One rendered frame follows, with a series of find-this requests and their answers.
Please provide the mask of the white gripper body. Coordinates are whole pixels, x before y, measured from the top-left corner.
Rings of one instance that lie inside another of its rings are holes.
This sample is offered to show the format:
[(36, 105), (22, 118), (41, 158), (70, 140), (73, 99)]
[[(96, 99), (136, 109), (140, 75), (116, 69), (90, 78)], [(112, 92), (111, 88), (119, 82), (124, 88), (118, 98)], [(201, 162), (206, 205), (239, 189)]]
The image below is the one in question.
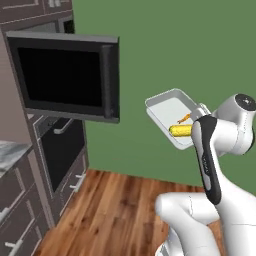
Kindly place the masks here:
[(207, 108), (207, 106), (203, 103), (199, 103), (196, 108), (191, 112), (191, 118), (192, 119), (199, 119), (202, 116), (210, 115), (211, 112)]

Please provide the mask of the yellow corn cob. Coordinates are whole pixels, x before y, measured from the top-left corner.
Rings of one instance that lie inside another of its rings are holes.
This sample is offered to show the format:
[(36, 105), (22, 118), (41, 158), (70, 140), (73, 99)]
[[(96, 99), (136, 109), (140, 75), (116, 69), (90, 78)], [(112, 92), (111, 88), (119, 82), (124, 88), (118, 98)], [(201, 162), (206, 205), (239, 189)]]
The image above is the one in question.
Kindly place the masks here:
[(192, 125), (171, 125), (169, 132), (173, 137), (189, 137), (191, 135)]

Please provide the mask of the clear white tupperware container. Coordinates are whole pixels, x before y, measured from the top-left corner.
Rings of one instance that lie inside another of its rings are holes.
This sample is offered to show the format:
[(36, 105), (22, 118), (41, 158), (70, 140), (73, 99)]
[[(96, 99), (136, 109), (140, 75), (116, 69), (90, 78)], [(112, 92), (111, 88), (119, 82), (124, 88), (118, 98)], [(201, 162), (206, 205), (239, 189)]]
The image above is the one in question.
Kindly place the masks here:
[[(192, 125), (197, 119), (191, 118), (191, 112), (198, 104), (185, 92), (177, 88), (145, 100), (146, 112), (149, 117), (179, 150), (185, 150), (193, 145), (191, 136), (173, 137), (169, 132), (169, 127), (171, 125)], [(186, 114), (190, 114), (190, 118), (178, 124), (177, 121), (182, 119)]]

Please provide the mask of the black microwave door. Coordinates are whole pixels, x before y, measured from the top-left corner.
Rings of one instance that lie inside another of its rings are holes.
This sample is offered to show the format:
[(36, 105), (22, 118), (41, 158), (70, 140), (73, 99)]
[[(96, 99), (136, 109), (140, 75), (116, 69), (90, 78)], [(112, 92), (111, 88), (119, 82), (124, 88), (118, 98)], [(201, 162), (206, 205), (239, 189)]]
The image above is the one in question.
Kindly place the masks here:
[(120, 121), (118, 37), (8, 31), (6, 39), (27, 112)]

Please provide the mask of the black built-in oven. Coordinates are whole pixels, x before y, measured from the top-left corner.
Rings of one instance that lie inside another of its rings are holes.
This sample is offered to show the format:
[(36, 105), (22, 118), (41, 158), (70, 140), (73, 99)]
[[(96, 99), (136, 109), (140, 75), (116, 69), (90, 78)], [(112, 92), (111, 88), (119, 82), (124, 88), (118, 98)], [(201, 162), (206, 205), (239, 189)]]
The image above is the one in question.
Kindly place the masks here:
[(83, 122), (73, 119), (60, 135), (54, 129), (62, 128), (70, 119), (41, 116), (34, 124), (34, 132), (46, 175), (50, 197), (55, 198), (67, 181), (71, 169), (85, 147)]

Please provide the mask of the brown drawer below oven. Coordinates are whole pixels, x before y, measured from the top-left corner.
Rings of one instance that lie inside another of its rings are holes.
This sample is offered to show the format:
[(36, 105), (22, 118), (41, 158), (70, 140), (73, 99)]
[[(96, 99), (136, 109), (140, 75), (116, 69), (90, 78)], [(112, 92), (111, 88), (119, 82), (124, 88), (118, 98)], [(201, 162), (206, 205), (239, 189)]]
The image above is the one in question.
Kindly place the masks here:
[(60, 200), (61, 200), (61, 211), (64, 212), (72, 194), (77, 192), (85, 178), (86, 172), (86, 160), (85, 157), (79, 157), (71, 169), (71, 173), (69, 174), (67, 181), (64, 183), (61, 192), (60, 192)]

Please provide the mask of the brown counter drawer front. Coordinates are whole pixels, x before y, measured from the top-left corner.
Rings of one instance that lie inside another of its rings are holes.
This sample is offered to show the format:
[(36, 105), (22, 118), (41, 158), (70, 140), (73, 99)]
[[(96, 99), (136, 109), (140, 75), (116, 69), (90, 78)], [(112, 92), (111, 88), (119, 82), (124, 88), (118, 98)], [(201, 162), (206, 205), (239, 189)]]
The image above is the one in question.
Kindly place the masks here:
[(4, 245), (5, 242), (16, 243), (19, 239), (23, 240), (23, 244), (15, 256), (32, 254), (40, 241), (36, 222), (41, 213), (42, 204), (33, 185), (0, 224), (0, 256), (8, 256), (11, 251)]
[(0, 212), (5, 207), (11, 211), (33, 183), (29, 160), (23, 157), (0, 177)]

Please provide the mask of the brown wall cupboard door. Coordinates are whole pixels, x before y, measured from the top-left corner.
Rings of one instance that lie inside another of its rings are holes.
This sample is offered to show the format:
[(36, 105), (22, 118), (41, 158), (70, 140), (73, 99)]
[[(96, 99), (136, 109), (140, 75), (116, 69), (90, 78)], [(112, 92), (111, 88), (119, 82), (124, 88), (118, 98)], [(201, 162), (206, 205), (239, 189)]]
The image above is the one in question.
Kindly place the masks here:
[(42, 0), (0, 0), (0, 24), (43, 13)]
[(60, 1), (61, 1), (60, 7), (51, 8), (49, 7), (48, 0), (43, 0), (45, 13), (52, 14), (57, 12), (70, 11), (72, 9), (72, 0), (60, 0)]

